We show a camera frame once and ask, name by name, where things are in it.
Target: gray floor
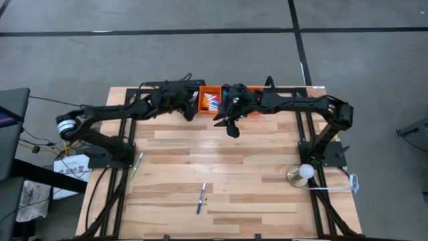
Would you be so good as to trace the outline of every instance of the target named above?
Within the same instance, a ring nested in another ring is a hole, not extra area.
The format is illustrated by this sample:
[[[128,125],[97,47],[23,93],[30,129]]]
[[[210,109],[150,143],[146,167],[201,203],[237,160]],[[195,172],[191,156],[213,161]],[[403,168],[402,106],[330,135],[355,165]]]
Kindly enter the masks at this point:
[[[426,1],[299,0],[296,9],[302,27],[428,26]],[[280,0],[12,0],[0,19],[0,31],[10,32],[291,26],[288,3]],[[302,36],[313,85],[355,107],[354,126],[340,138],[351,146],[349,169],[360,179],[355,200],[363,232],[425,240],[427,155],[395,129],[428,115],[428,32]],[[188,72],[209,84],[262,84],[267,75],[277,84],[303,84],[292,33],[0,37],[0,89],[30,87],[34,96],[104,104],[111,86]],[[69,110],[31,100],[25,127],[57,141],[55,117]],[[19,149],[18,157],[44,166],[54,156]],[[72,237],[81,203],[82,196],[54,202],[37,234]]]

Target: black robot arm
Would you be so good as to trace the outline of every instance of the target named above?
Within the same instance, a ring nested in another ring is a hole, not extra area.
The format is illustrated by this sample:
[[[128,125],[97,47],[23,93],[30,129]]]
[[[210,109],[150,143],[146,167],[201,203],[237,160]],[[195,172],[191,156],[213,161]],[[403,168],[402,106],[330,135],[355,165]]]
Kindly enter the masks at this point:
[[[311,157],[323,160],[327,144],[339,131],[352,126],[353,107],[332,96],[284,97],[271,90],[250,92],[243,84],[229,86],[222,99],[219,114],[214,121],[223,119],[216,127],[227,127],[227,134],[237,138],[239,129],[235,121],[252,112],[275,114],[279,111],[316,112],[324,117],[327,126],[312,139]]]
[[[181,110],[184,117],[191,121],[195,115],[189,103],[191,98],[192,92],[188,92],[181,82],[177,82],[158,88],[152,94],[127,105],[83,106],[80,110],[57,116],[57,128],[63,140],[87,141],[104,148],[115,160],[121,161],[129,158],[130,152],[126,150],[132,143],[124,143],[121,137],[107,137],[98,133],[90,128],[92,124],[122,118],[148,120],[174,110]]]

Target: pen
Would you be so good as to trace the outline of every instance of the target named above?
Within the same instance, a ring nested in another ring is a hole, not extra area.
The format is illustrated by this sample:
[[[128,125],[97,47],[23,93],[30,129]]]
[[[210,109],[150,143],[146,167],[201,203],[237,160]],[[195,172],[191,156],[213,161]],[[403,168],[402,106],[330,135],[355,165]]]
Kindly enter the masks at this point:
[[[136,169],[138,168],[138,165],[140,165],[141,159],[142,159],[142,152],[141,152],[140,156],[138,157],[138,160],[136,160],[136,163],[134,165],[134,169],[132,169],[132,173],[131,173],[131,176],[129,177],[129,180],[132,180],[132,178],[134,178]]]
[[[199,197],[198,209],[196,210],[196,214],[199,214],[199,212],[201,211],[203,194],[205,193],[205,186],[206,186],[206,183],[203,183],[202,190],[201,190],[201,197]]]

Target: white paper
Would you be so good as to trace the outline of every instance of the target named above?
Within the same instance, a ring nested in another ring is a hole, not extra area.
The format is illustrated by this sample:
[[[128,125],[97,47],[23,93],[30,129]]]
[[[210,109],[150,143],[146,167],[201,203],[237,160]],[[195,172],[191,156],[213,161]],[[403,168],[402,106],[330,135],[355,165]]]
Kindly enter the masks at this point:
[[[28,222],[39,216],[46,218],[51,186],[24,181],[16,222]]]
[[[63,159],[63,161],[59,160],[53,163],[53,170],[55,172],[63,173],[73,178],[79,177],[78,179],[88,182],[90,173],[88,168],[89,157],[85,155],[75,155],[71,157],[66,157]],[[58,190],[60,189],[56,187],[53,188],[54,200],[70,197],[71,195],[77,194],[74,191]]]

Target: wooden table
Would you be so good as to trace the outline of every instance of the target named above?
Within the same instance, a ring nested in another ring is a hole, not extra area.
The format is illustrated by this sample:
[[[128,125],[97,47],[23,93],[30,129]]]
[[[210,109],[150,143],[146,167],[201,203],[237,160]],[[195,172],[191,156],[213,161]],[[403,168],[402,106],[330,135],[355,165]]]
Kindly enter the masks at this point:
[[[126,89],[111,88],[107,105],[123,104]],[[326,93],[324,88],[307,89],[310,96]],[[174,112],[137,122],[136,157],[141,150],[144,157],[126,188],[120,238],[253,238],[256,233],[263,238],[317,237],[309,191],[292,187],[286,179],[286,171],[300,163],[296,114],[251,115],[237,123],[238,139],[214,127],[212,118],[197,114],[187,122]],[[313,119],[319,132],[326,123],[318,114]],[[117,135],[119,124],[105,121],[101,132]],[[84,232],[87,205],[101,171],[91,173],[77,235]],[[348,186],[337,168],[324,171],[329,187]],[[96,190],[90,223],[104,207],[109,178],[110,171]],[[204,182],[205,198],[197,215]],[[342,219],[361,232],[351,192],[330,191],[330,199]],[[322,204],[320,210],[328,233]],[[107,234],[112,233],[115,212],[113,207]]]

